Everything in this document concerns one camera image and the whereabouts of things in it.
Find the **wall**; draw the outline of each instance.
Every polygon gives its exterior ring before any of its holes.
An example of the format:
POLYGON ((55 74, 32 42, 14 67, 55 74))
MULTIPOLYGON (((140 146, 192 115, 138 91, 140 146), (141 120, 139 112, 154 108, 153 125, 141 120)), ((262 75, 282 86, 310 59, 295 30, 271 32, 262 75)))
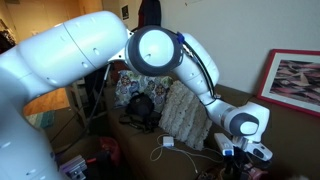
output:
POLYGON ((222 85, 256 92, 271 49, 320 49, 319 0, 160 0, 162 26, 192 34, 222 85))
POLYGON ((78 0, 20 0, 7 6, 20 41, 80 15, 78 0))
POLYGON ((19 39, 17 37, 17 31, 14 27, 12 18, 10 16, 10 12, 4 0, 0 0, 0 19, 2 19, 3 22, 12 30, 12 32, 14 33, 15 39, 18 41, 19 39))
POLYGON ((110 11, 121 18, 119 1, 114 0, 102 0, 102 7, 105 11, 110 11))
POLYGON ((125 5, 128 5, 129 9, 129 18, 123 20, 123 23, 127 26, 129 30, 132 30, 138 26, 139 16, 138 11, 140 8, 141 0, 119 0, 120 13, 121 8, 125 5))
POLYGON ((79 0, 79 7, 82 15, 103 9, 101 0, 79 0))

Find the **framed picture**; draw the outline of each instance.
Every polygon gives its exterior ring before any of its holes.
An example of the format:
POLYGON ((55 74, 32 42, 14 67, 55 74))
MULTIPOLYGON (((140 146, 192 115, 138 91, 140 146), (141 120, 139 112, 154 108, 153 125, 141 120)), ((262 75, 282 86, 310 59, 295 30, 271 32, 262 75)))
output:
POLYGON ((121 11, 122 11, 122 19, 123 19, 123 20, 129 19, 129 9, 128 9, 128 5, 123 6, 123 7, 121 8, 121 11))
POLYGON ((258 98, 320 116, 320 51, 273 49, 258 98))

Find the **couch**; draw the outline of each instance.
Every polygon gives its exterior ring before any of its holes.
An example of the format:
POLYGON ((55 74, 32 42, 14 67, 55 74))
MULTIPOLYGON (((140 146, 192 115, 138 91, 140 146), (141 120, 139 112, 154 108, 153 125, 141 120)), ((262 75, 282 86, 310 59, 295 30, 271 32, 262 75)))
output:
MULTIPOLYGON (((272 164, 268 174, 262 179, 286 179, 294 175, 304 175, 310 179, 320 179, 320 121, 318 117, 305 114, 287 107, 272 104, 256 98, 256 96, 236 89, 216 86, 216 91, 222 99, 234 106, 241 106, 248 101, 260 104, 270 109, 270 120, 262 137, 262 143, 273 152, 272 164)), ((209 167, 221 169, 221 163, 193 157, 198 173, 190 159, 182 154, 164 149, 157 161, 151 161, 150 154, 159 145, 157 138, 165 132, 156 128, 153 133, 145 134, 128 125, 119 123, 119 117, 125 113, 125 108, 113 108, 115 86, 105 88, 104 94, 108 109, 108 122, 114 138, 118 141, 123 157, 128 161, 136 179, 170 180, 196 179, 201 171, 209 167)), ((228 134, 219 126, 213 124, 205 140, 211 149, 218 150, 214 133, 228 134)), ((218 160, 219 156, 212 151, 196 151, 181 142, 175 142, 175 147, 191 153, 201 154, 218 160)))

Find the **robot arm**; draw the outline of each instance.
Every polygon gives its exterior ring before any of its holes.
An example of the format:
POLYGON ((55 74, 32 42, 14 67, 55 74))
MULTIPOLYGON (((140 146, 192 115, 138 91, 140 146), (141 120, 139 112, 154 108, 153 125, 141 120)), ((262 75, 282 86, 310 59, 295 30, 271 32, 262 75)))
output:
POLYGON ((136 73, 158 76, 173 71, 205 106, 209 118, 234 136, 233 144, 262 160, 272 152, 264 147, 269 110, 247 103, 234 107, 216 97, 219 71, 205 49, 190 34, 172 33, 157 26, 141 28, 126 46, 125 62, 136 73))
POLYGON ((23 106, 116 60, 147 76, 173 71, 199 97, 209 118, 238 137, 236 146, 263 160, 271 158, 259 143, 269 111, 253 103, 237 108, 217 99, 218 69, 191 35, 153 26, 132 33, 116 15, 98 12, 60 24, 1 54, 0 179, 63 179, 50 143, 26 122, 23 106))

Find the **black cable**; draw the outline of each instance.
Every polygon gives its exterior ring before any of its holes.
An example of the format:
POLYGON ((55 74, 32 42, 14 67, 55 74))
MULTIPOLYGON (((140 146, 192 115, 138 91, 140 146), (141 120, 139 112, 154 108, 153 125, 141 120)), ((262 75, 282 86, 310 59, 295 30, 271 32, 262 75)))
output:
POLYGON ((211 93, 211 96, 215 98, 215 90, 214 90, 214 85, 212 83, 212 79, 211 77, 209 76, 209 73, 208 73, 208 70, 207 68, 205 67, 205 65, 203 64, 203 61, 201 60, 201 58, 199 57, 199 55, 195 52, 195 50, 186 42, 184 41, 184 43, 187 48, 192 52, 192 54, 195 56, 193 57, 194 60, 196 60, 197 64, 199 65, 199 68, 200 70, 202 71, 203 75, 204 75, 204 78, 206 80, 206 83, 207 85, 209 86, 209 90, 210 90, 210 93, 211 93))
MULTIPOLYGON (((93 88, 90 91, 88 97, 93 95, 93 91, 97 85, 97 80, 98 80, 98 74, 96 74, 95 76, 95 80, 94 80, 94 84, 93 84, 93 88)), ((56 140, 56 138, 62 133, 62 131, 71 123, 71 121, 76 117, 77 114, 79 114, 79 112, 81 111, 81 109, 83 108, 83 105, 81 107, 79 107, 78 111, 76 113, 73 114, 73 116, 67 121, 67 123, 65 125, 63 125, 63 127, 58 131, 58 133, 50 140, 50 143, 52 143, 54 140, 56 140)))
POLYGON ((91 114, 90 114, 90 117, 89 117, 87 126, 83 129, 82 133, 81 133, 68 147, 66 147, 64 150, 56 153, 56 157, 57 157, 57 158, 61 157, 65 152, 67 152, 71 147, 73 147, 80 139, 82 139, 84 135, 87 134, 87 130, 88 130, 89 127, 90 127, 90 124, 91 124, 91 122, 92 122, 94 113, 95 113, 95 111, 96 111, 96 109, 97 109, 97 107, 98 107, 99 100, 100 100, 101 94, 102 94, 103 89, 104 89, 104 84, 105 84, 105 82, 106 82, 107 75, 108 75, 108 73, 109 73, 109 69, 110 69, 110 64, 108 64, 108 67, 107 67, 105 76, 104 76, 103 81, 102 81, 102 86, 101 86, 101 88, 100 88, 100 91, 99 91, 99 94, 98 94, 96 103, 95 103, 95 105, 94 105, 94 107, 93 107, 93 110, 91 111, 91 114))

